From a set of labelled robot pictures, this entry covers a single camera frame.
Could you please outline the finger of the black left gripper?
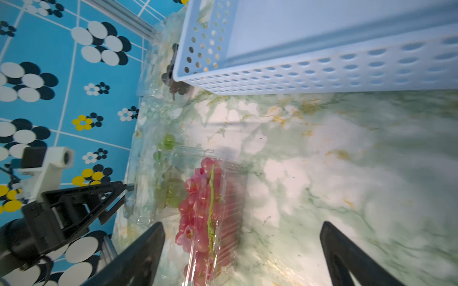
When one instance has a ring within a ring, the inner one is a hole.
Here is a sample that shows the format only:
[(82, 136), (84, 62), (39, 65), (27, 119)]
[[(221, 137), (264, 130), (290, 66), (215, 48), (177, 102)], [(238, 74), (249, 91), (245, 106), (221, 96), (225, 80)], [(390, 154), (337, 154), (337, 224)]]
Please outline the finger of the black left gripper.
[(116, 214), (118, 209), (125, 203), (125, 196), (121, 198), (110, 199), (106, 197), (101, 199), (97, 195), (88, 203), (89, 207), (89, 223), (93, 223), (98, 220), (101, 225), (107, 223), (113, 215)]
[(109, 182), (85, 187), (46, 191), (42, 194), (43, 200), (55, 209), (67, 215), (77, 214), (79, 211), (89, 213), (88, 203), (96, 195), (102, 200), (121, 198), (124, 192), (132, 192), (132, 184), (124, 184), (121, 181)]

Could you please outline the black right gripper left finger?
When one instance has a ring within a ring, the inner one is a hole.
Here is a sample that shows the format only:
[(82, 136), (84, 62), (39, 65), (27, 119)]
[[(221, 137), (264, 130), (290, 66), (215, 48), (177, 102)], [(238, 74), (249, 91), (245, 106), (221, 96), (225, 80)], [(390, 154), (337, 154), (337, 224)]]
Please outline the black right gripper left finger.
[(163, 224), (157, 222), (84, 285), (152, 286), (164, 243)]

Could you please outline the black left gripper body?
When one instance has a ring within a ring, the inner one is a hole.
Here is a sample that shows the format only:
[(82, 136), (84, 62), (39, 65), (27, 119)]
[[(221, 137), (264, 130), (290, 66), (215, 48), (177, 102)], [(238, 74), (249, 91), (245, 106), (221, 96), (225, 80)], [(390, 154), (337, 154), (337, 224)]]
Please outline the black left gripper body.
[(39, 254), (47, 254), (81, 238), (97, 219), (96, 209), (79, 203), (66, 202), (50, 207), (34, 201), (21, 211)]

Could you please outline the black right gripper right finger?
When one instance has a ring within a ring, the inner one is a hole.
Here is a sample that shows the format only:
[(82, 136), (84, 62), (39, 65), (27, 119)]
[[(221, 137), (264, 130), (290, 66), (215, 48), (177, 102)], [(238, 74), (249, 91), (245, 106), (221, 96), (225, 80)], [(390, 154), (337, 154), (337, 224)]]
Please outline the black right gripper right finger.
[(402, 286), (369, 255), (329, 221), (320, 231), (320, 242), (333, 286)]

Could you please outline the red grape bunch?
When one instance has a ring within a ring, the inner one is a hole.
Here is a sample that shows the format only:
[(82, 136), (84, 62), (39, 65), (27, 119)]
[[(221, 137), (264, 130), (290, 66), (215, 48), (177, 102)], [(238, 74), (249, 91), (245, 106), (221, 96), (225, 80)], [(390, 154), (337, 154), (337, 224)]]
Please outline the red grape bunch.
[(179, 204), (180, 225), (175, 236), (175, 244), (189, 255), (184, 267), (184, 277), (195, 286), (205, 286), (209, 275), (209, 239), (208, 220), (211, 218), (210, 196), (211, 171), (215, 161), (204, 158), (200, 167), (185, 182), (187, 197)]
[(239, 240), (241, 202), (238, 174), (225, 171), (213, 176), (211, 186), (212, 201), (211, 230), (209, 239), (210, 280), (217, 280), (229, 267), (235, 264), (236, 249)]

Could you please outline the green grape bunch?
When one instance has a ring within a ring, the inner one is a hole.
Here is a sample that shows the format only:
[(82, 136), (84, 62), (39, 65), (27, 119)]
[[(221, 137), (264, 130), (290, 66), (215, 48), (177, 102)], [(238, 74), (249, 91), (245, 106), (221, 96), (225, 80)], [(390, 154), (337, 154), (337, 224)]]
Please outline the green grape bunch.
[(182, 170), (176, 167), (172, 160), (177, 145), (176, 136), (166, 133), (153, 154), (155, 170), (153, 198), (157, 209), (177, 208), (187, 196)]

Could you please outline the clear plastic clamshell container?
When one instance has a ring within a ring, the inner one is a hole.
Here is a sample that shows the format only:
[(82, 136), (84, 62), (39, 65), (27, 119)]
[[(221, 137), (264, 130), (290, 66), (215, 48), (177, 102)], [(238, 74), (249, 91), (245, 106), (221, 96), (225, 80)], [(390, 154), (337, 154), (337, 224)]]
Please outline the clear plastic clamshell container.
[(186, 11), (180, 10), (153, 27), (138, 82), (138, 96), (173, 102), (193, 93), (191, 85), (173, 78), (185, 15)]

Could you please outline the white perforated plastic basket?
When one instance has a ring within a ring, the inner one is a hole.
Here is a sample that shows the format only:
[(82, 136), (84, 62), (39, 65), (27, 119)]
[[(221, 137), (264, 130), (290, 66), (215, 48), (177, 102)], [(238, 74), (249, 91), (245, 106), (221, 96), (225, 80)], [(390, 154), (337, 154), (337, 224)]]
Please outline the white perforated plastic basket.
[(190, 1), (173, 78), (217, 95), (458, 87), (456, 1)]

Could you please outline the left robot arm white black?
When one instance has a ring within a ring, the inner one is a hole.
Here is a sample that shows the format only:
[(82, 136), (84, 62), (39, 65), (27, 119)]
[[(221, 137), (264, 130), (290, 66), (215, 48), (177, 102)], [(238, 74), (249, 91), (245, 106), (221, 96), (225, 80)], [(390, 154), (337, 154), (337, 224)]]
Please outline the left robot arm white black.
[(1, 285), (79, 286), (105, 266), (108, 222), (133, 185), (121, 181), (46, 191), (1, 227)]

